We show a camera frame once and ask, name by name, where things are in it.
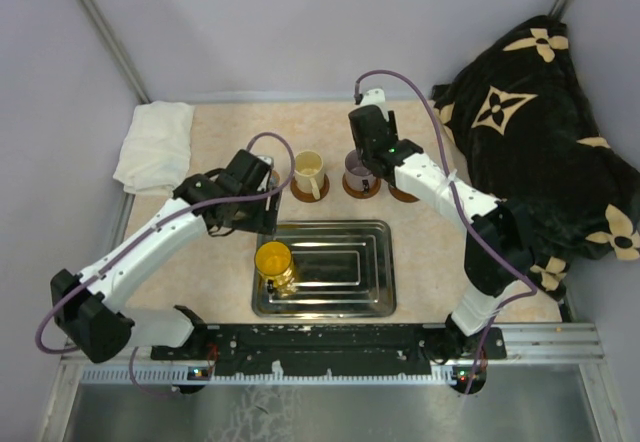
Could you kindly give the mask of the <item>purple glass mug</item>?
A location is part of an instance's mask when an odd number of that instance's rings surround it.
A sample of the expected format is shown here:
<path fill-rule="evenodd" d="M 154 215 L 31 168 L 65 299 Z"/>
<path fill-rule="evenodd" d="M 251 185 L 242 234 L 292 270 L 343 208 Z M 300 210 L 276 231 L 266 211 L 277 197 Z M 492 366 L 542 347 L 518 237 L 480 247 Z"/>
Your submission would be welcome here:
<path fill-rule="evenodd" d="M 368 178 L 369 180 L 377 178 L 363 165 L 356 150 L 352 150 L 346 155 L 344 165 L 344 175 L 347 176 L 351 186 L 354 186 L 355 181 L 359 178 Z"/>

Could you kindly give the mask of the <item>cream mug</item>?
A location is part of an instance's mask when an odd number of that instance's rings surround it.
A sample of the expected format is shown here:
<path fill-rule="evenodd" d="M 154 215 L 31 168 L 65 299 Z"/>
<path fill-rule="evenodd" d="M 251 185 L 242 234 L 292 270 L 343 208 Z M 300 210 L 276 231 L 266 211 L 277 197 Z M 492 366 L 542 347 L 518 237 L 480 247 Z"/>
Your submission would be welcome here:
<path fill-rule="evenodd" d="M 325 166 L 321 155 L 312 150 L 295 157 L 293 188 L 306 198 L 318 201 L 325 188 Z"/>

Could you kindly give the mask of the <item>wooden coaster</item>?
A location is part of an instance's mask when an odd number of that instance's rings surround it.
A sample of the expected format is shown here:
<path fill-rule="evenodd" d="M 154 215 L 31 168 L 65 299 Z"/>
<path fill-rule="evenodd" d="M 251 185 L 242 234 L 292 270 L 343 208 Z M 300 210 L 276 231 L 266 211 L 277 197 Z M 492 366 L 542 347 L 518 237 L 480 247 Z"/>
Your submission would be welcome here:
<path fill-rule="evenodd" d="M 298 184 L 296 182 L 295 179 L 293 179 L 290 183 L 290 187 L 291 187 L 291 192 L 293 194 L 293 196 L 304 203 L 315 203 L 315 202 L 319 202 L 320 200 L 324 199 L 327 194 L 329 193 L 330 190 L 330 180 L 329 177 L 327 175 L 324 176 L 324 180 L 323 180 L 323 187 L 320 189 L 320 198 L 319 199 L 315 199 L 312 193 L 305 193 L 303 191 L 301 191 L 298 187 Z"/>
<path fill-rule="evenodd" d="M 355 185 L 351 186 L 346 175 L 342 177 L 342 187 L 344 191 L 355 199 L 370 199 L 374 197 L 381 188 L 381 181 L 379 178 L 359 178 L 355 181 Z"/>
<path fill-rule="evenodd" d="M 394 187 L 393 185 L 388 185 L 389 193 L 398 201 L 403 203 L 415 203 L 418 202 L 419 199 L 409 193 L 401 191 Z"/>

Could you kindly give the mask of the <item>yellow cup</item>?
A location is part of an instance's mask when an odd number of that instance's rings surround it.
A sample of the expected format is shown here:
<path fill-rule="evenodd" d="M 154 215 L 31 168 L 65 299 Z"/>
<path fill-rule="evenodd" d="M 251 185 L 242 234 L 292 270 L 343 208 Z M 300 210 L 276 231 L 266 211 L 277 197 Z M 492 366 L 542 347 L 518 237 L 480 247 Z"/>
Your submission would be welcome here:
<path fill-rule="evenodd" d="M 268 293 L 289 296 L 296 292 L 297 272 L 287 245 L 280 241 L 261 245 L 254 256 L 254 264 Z"/>

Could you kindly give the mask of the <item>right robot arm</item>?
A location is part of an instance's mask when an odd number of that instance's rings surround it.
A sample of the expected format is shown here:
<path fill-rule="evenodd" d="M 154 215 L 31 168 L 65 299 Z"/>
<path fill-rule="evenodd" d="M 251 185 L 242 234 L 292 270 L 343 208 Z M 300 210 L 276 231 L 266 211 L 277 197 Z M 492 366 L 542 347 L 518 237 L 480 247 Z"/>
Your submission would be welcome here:
<path fill-rule="evenodd" d="M 492 322 L 518 298 L 512 286 L 534 265 L 528 212 L 471 187 L 419 145 L 400 138 L 382 89 L 357 91 L 354 99 L 349 123 L 360 162 L 390 187 L 427 203 L 466 237 L 469 286 L 431 355 L 444 363 L 479 354 Z"/>

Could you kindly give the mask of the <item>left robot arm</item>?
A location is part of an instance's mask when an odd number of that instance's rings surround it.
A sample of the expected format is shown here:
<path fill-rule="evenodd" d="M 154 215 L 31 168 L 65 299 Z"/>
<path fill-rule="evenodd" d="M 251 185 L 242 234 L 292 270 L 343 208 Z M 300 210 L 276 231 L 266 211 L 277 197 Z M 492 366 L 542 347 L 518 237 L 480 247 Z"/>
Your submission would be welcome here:
<path fill-rule="evenodd" d="M 239 150 L 222 169 L 185 179 L 158 213 L 101 261 L 51 281 L 56 325 L 93 363 L 128 347 L 164 346 L 184 357 L 201 356 L 208 335 L 186 308 L 129 309 L 138 287 L 193 240 L 228 228 L 271 235 L 278 195 L 269 195 L 273 160 Z"/>

